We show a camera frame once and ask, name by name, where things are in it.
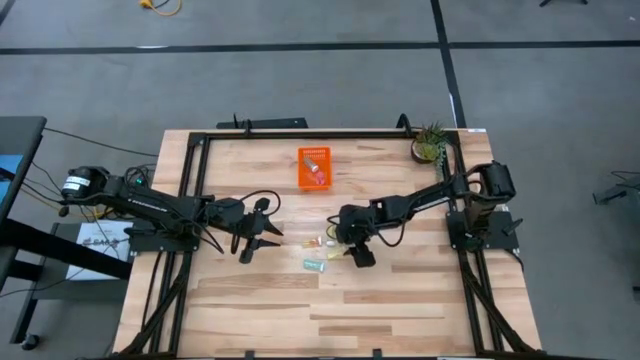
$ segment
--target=succulent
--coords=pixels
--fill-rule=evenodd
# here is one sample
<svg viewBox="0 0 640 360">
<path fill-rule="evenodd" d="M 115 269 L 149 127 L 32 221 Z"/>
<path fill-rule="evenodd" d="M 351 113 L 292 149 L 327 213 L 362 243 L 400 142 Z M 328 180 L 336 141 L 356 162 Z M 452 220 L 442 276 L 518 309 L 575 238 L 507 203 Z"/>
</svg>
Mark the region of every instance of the succulent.
<svg viewBox="0 0 640 360">
<path fill-rule="evenodd" d="M 422 130 L 416 136 L 415 151 L 422 159 L 435 161 L 439 159 L 444 149 L 445 134 L 440 123 L 434 123 L 428 127 L 422 126 Z"/>
</svg>

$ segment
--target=robotic arm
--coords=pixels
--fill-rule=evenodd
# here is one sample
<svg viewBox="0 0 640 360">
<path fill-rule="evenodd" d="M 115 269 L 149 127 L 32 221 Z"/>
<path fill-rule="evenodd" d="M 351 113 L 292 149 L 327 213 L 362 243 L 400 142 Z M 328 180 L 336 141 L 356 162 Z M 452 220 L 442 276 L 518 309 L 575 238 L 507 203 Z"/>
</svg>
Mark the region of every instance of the robotic arm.
<svg viewBox="0 0 640 360">
<path fill-rule="evenodd" d="M 479 174 L 480 192 L 469 189 L 469 177 Z M 498 162 L 478 165 L 465 174 L 454 174 L 447 182 L 429 186 L 407 196 L 387 196 L 370 200 L 369 206 L 344 205 L 337 215 L 336 237 L 349 245 L 346 254 L 353 256 L 357 267 L 374 266 L 376 261 L 366 243 L 378 235 L 390 247 L 402 240 L 404 226 L 415 214 L 443 202 L 465 199 L 466 234 L 470 243 L 481 244 L 488 236 L 488 218 L 498 204 L 504 204 L 516 194 L 509 169 Z M 402 226 L 400 239 L 390 244 L 380 230 Z"/>
<path fill-rule="evenodd" d="M 251 195 L 262 192 L 275 194 L 280 201 L 278 195 L 270 190 Z M 151 229 L 130 228 L 126 232 L 129 235 L 147 239 L 149 242 L 159 239 L 169 241 L 178 248 L 188 251 L 194 250 L 192 244 L 196 244 L 195 249 L 197 249 L 200 241 L 200 235 L 197 234 L 199 229 L 211 237 L 213 242 L 209 243 L 214 248 L 224 253 L 205 226 L 212 226 L 233 235 L 232 254 L 236 253 L 240 238 L 245 238 L 247 243 L 240 255 L 240 262 L 243 264 L 251 262 L 253 252 L 258 248 L 279 246 L 276 243 L 258 239 L 257 235 L 263 231 L 282 235 L 282 232 L 269 221 L 269 215 L 274 212 L 264 213 L 269 207 L 267 198 L 260 198 L 253 212 L 244 214 L 244 203 L 237 199 L 216 200 L 214 196 L 175 197 L 145 186 L 132 185 L 125 177 L 111 175 L 102 167 L 84 166 L 70 170 L 62 187 L 62 198 L 63 205 L 102 204 L 118 212 L 146 220 L 151 223 Z"/>
</svg>

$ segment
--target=wooden table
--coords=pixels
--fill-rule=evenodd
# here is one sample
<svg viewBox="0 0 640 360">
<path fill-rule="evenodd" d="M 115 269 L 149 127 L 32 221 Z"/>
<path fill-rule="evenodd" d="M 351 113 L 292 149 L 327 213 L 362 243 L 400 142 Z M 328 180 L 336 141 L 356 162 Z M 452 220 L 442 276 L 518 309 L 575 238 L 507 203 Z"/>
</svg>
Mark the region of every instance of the wooden table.
<svg viewBox="0 0 640 360">
<path fill-rule="evenodd" d="M 165 132 L 154 189 L 177 194 L 188 133 Z M 491 161 L 486 133 L 460 130 L 459 135 L 467 168 Z M 298 190 L 300 146 L 331 147 L 330 191 Z M 194 159 L 191 192 L 197 153 Z M 246 350 L 256 356 L 371 356 L 374 348 L 385 356 L 474 353 L 458 259 L 444 220 L 446 204 L 418 214 L 396 248 L 374 238 L 369 246 L 375 267 L 357 269 L 347 257 L 328 261 L 323 274 L 302 268 L 305 258 L 326 259 L 326 247 L 305 249 L 302 243 L 326 238 L 326 218 L 342 205 L 367 205 L 368 199 L 409 194 L 436 182 L 433 166 L 411 160 L 408 140 L 216 140 L 208 161 L 204 194 L 277 191 L 282 208 L 271 219 L 284 236 L 264 236 L 282 246 L 258 250 L 250 265 L 229 253 L 230 235 L 214 233 L 225 255 L 201 246 L 193 258 L 178 356 L 244 356 Z M 392 241 L 398 233 L 389 230 L 385 237 Z M 486 251 L 486 257 L 496 305 L 522 338 L 539 348 L 520 265 L 504 251 Z M 135 260 L 116 350 L 140 329 L 155 258 L 146 253 Z M 479 303 L 478 308 L 489 349 L 486 314 Z M 171 310 L 165 319 L 161 350 L 167 349 Z"/>
</svg>

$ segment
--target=label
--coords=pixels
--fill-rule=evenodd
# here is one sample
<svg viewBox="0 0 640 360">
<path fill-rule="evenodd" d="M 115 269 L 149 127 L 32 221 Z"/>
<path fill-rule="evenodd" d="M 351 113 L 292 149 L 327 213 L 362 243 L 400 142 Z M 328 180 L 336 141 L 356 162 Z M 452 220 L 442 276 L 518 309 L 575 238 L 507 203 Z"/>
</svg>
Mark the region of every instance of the label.
<svg viewBox="0 0 640 360">
<path fill-rule="evenodd" d="M 91 181 L 87 180 L 87 179 L 83 179 L 83 178 L 79 178 L 77 176 L 69 176 L 67 178 L 67 182 L 72 182 L 72 183 L 76 183 L 76 184 L 80 184 L 83 186 L 89 186 L 89 184 L 91 184 Z"/>
<path fill-rule="evenodd" d="M 64 183 L 62 189 L 80 190 L 80 184 Z"/>
</svg>

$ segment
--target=yellow object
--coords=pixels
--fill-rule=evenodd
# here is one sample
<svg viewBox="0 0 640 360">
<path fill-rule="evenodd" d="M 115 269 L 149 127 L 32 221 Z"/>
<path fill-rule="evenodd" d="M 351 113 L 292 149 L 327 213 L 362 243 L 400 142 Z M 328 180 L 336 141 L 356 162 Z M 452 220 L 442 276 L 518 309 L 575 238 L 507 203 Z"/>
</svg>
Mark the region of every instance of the yellow object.
<svg viewBox="0 0 640 360">
<path fill-rule="evenodd" d="M 153 6 L 153 0 L 139 0 L 138 4 L 140 4 L 140 6 L 142 6 L 145 9 L 153 10 L 156 14 L 160 16 L 173 16 L 177 14 L 180 11 L 180 9 L 182 9 L 182 0 L 178 0 L 178 6 L 176 7 L 175 10 L 167 13 L 158 11 L 158 9 L 156 9 L 155 6 Z"/>
</svg>

